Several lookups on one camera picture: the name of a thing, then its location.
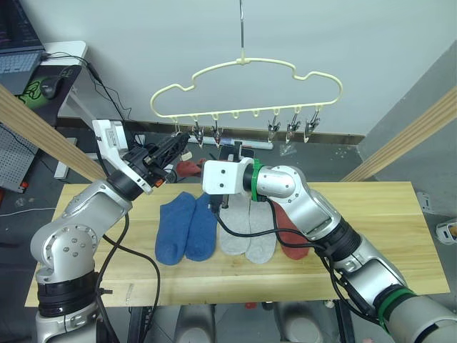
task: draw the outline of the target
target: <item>wooden beam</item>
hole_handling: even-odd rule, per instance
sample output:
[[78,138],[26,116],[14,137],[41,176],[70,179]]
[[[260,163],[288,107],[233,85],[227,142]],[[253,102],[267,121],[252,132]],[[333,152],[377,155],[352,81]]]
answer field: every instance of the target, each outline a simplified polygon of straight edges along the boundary
[[455,118],[457,118],[457,86],[341,181],[363,181],[372,177]]
[[0,85],[0,121],[41,150],[93,181],[104,179],[101,167]]

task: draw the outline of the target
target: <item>green ring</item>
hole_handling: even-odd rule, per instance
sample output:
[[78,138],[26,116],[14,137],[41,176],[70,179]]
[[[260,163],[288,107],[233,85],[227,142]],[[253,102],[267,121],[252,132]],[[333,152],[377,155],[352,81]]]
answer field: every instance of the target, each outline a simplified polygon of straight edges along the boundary
[[386,298],[386,300],[384,300],[383,303],[381,304],[381,306],[379,307],[379,310],[378,310],[379,325],[381,325],[381,327],[384,330],[386,330],[387,333],[389,333],[389,332],[387,330],[386,323],[384,323],[384,312],[387,310],[387,307],[389,307],[389,305],[391,305],[394,301],[396,301],[399,297],[401,297],[404,294],[416,295],[416,293],[414,293],[413,291],[411,291],[408,288],[397,289],[391,295],[389,295]]
[[258,159],[254,159],[253,163],[253,170],[252,170],[252,179],[251,179],[251,192],[252,192],[252,199],[256,202],[257,201],[257,179],[258,173],[260,169],[263,167],[263,164],[260,163]]

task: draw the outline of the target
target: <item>blue sock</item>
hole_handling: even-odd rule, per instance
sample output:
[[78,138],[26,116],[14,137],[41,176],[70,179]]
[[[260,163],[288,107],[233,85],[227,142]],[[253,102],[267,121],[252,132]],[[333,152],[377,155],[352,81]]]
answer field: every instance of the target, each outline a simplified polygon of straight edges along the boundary
[[195,205],[194,196],[182,192],[172,202],[160,206],[156,238],[156,258],[159,262],[173,265],[181,261]]
[[209,195],[201,195],[196,201],[189,236],[186,257],[193,261],[209,259],[216,248],[216,218],[208,209]]

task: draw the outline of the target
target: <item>hanger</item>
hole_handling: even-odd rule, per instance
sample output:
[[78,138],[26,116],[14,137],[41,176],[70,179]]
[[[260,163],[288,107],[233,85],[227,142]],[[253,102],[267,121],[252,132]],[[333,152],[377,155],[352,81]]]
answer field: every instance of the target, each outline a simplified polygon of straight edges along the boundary
[[[191,77],[191,83],[192,83],[191,86],[184,87],[180,84],[170,84],[169,86],[166,86],[166,87],[156,91],[156,93],[154,93],[153,96],[151,97],[151,101],[150,101],[151,110],[153,113],[155,113],[155,115],[157,115],[161,118],[170,118],[175,123],[178,121],[178,118],[180,118],[180,117],[191,117],[194,121],[197,121],[199,116],[212,116],[214,120],[219,120],[219,116],[222,114],[231,114],[233,118],[237,119],[237,118],[239,118],[240,114],[246,113],[246,112],[251,112],[254,117],[258,117],[261,111],[273,111],[275,116],[278,116],[280,110],[282,110],[282,109],[294,109],[294,111],[296,113],[298,113],[298,112],[300,112],[300,110],[303,107],[314,106],[317,109],[321,109],[325,105],[335,104],[340,99],[341,93],[343,92],[343,84],[334,75],[322,73],[320,71],[310,71],[309,73],[307,73],[307,75],[300,76],[296,72],[296,66],[287,61],[282,61],[279,59],[264,59],[264,58],[258,58],[258,57],[246,57],[245,52],[244,52],[243,0],[240,0],[240,23],[241,23],[241,57],[239,59],[236,59],[235,61],[216,64],[214,66],[209,66],[208,68],[205,68],[205,69],[202,69],[202,70],[196,72]],[[330,101],[315,102],[315,103],[309,103],[309,104],[291,104],[291,105],[285,105],[285,106],[256,107],[256,108],[250,108],[250,109],[229,109],[229,110],[224,110],[224,111],[206,111],[206,112],[185,113],[185,114],[162,114],[155,107],[156,99],[162,93],[169,91],[170,89],[177,88],[182,91],[192,91],[193,89],[196,88],[196,79],[205,73],[209,73],[210,71],[213,71],[216,69],[225,68],[227,66],[236,66],[236,65],[244,66],[245,64],[250,64],[250,63],[270,63],[270,64],[278,64],[281,66],[287,66],[292,71],[292,78],[295,80],[299,80],[299,81],[305,81],[312,76],[325,77],[327,79],[334,81],[338,85],[338,96],[335,99],[330,100]]]

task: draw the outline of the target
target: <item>keyboard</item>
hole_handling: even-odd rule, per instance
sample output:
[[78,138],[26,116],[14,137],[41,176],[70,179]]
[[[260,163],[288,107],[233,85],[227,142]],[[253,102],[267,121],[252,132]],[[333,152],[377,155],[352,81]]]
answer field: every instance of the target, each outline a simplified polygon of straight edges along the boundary
[[0,74],[29,71],[35,64],[38,52],[30,54],[0,55]]

